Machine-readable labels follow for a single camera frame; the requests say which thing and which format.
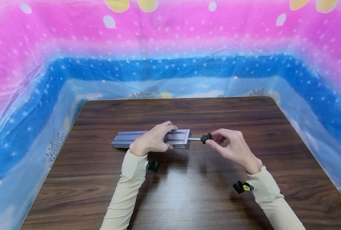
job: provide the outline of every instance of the black knob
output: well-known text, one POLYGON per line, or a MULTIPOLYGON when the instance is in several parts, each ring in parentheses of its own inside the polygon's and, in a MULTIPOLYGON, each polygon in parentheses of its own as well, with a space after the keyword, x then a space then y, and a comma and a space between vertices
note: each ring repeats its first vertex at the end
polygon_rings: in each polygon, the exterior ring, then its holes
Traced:
POLYGON ((158 172, 158 169, 160 167, 160 163, 157 162, 157 161, 153 161, 153 162, 149 162, 147 165, 146 165, 146 170, 147 171, 153 171, 153 172, 158 172))
POLYGON ((207 135, 203 135, 201 137, 201 141, 202 141, 203 144, 205 144, 206 140, 211 140, 211 133, 208 133, 207 135))

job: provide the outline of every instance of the white star print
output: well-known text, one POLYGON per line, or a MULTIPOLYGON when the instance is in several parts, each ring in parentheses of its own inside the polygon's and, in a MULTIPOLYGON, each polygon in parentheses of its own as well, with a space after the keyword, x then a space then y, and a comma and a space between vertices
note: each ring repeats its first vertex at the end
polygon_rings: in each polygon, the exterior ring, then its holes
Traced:
POLYGON ((12 52, 13 52, 15 55, 18 55, 18 50, 16 50, 15 48, 12 49, 12 52))
POLYGON ((9 146, 10 146, 10 144, 8 142, 6 142, 6 143, 4 143, 3 148, 7 149, 7 148, 9 148, 9 146))

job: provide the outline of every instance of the wooden table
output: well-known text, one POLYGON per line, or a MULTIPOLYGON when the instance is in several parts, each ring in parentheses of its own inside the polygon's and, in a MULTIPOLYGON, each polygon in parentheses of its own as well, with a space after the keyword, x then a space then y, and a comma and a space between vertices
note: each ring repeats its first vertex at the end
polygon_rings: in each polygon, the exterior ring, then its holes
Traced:
MULTIPOLYGON (((167 120, 194 136, 242 131, 306 229, 341 229, 340 194, 269 97, 86 103, 21 229, 98 230, 125 154, 110 145, 116 133, 167 120)), ((232 187, 243 169, 207 145, 148 158, 161 167, 147 172, 129 229, 272 229, 253 195, 232 187)))

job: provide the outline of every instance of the metal bracket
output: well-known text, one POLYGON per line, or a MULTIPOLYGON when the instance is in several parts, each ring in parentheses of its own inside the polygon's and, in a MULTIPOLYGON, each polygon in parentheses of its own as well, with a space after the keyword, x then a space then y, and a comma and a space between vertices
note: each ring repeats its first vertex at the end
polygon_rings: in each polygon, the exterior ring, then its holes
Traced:
MULTIPOLYGON (((127 149, 130 144, 147 131, 118 132, 112 145, 117 149, 127 149)), ((168 143, 176 149, 189 149, 191 141, 202 141, 211 139, 211 134, 203 135, 199 138, 193 138, 190 130, 172 130, 164 137, 164 143, 168 143)))

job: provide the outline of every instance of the beige sleeve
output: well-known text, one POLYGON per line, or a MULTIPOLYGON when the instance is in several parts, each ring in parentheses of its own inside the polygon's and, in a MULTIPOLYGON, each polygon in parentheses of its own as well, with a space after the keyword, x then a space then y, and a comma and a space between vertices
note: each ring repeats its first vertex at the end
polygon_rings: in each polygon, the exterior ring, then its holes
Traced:
POLYGON ((127 151, 122 174, 110 201, 100 230, 126 230, 135 207, 139 188, 145 181, 147 155, 137 157, 127 151))
POLYGON ((263 209, 275 230, 305 229, 265 166, 257 174, 248 175, 246 182, 254 187, 252 193, 255 201, 263 209))

